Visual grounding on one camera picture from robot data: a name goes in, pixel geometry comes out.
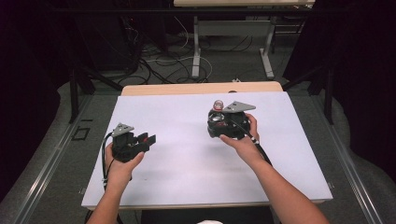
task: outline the silver metal bracket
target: silver metal bracket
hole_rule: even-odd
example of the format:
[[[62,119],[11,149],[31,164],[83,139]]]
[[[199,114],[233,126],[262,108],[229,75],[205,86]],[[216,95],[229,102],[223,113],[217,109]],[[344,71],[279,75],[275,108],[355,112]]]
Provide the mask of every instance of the silver metal bracket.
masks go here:
[[[256,109],[256,106],[254,105],[248,105],[244,104],[241,102],[234,101],[232,104],[227,105],[222,109],[222,112],[224,113],[237,113],[237,112],[243,112],[246,110],[252,110]]]
[[[128,126],[126,124],[119,123],[119,125],[117,125],[117,128],[115,128],[113,130],[113,134],[111,134],[111,136],[117,137],[123,133],[128,133],[129,131],[132,131],[133,129],[134,129],[134,127],[132,127],[132,126]]]

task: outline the white surface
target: white surface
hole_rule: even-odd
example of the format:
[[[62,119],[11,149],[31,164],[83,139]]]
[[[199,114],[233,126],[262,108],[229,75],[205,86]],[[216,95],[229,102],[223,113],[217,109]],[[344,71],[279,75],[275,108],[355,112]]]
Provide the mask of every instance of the white surface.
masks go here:
[[[289,96],[249,92],[163,96],[120,96],[109,123],[157,135],[135,168],[120,206],[158,208],[268,203],[259,181],[233,148],[207,132],[207,113],[216,100],[255,105],[261,143],[274,167],[313,201],[332,199]],[[104,190],[101,152],[82,206],[95,207]]]

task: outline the table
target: table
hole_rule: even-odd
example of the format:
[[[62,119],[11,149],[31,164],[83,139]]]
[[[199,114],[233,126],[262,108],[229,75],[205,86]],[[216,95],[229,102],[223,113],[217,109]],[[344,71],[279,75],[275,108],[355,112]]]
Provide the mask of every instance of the table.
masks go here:
[[[315,0],[175,0],[176,7],[273,7],[313,5]],[[265,75],[274,79],[274,72],[268,59],[268,51],[274,35],[276,17],[269,21],[199,21],[194,17],[194,58],[191,77],[198,78],[201,49],[200,35],[256,35],[266,36],[264,48],[260,49]]]
[[[313,202],[332,199],[290,98],[277,82],[172,84],[128,86],[117,101],[108,133],[122,122],[134,126],[135,134],[157,136],[134,170],[120,208],[269,203],[257,177],[234,149],[210,138],[206,130],[207,113],[218,99],[226,105],[236,100],[257,106],[250,113],[259,121],[261,142],[274,167]],[[94,209],[104,193],[101,165],[99,151],[83,207]]]

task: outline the black wall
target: black wall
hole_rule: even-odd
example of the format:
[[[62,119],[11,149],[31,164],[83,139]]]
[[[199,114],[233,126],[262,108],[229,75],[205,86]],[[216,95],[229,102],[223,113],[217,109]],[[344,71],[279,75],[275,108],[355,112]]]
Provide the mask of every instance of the black wall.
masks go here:
[[[315,7],[350,10],[308,19],[284,77],[295,80],[332,57],[334,97],[349,122],[351,149],[396,182],[396,2],[317,0]]]
[[[18,179],[51,125],[67,69],[34,1],[0,4],[0,200]]]

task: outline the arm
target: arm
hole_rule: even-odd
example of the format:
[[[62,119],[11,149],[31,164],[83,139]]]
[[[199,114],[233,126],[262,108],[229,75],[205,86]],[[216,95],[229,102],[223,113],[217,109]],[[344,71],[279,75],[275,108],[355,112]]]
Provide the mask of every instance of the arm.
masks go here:
[[[122,193],[131,179],[132,170],[144,157],[144,153],[140,152],[131,161],[125,163],[116,161],[112,156],[111,147],[112,143],[106,147],[107,170],[110,167],[106,191],[88,223],[116,223]]]
[[[250,121],[250,133],[259,140],[257,120],[249,114],[247,114],[247,117]],[[234,140],[221,135],[220,139],[230,147],[235,148],[239,157],[256,174],[282,223],[329,223],[305,195],[262,158],[262,154],[248,137]]]

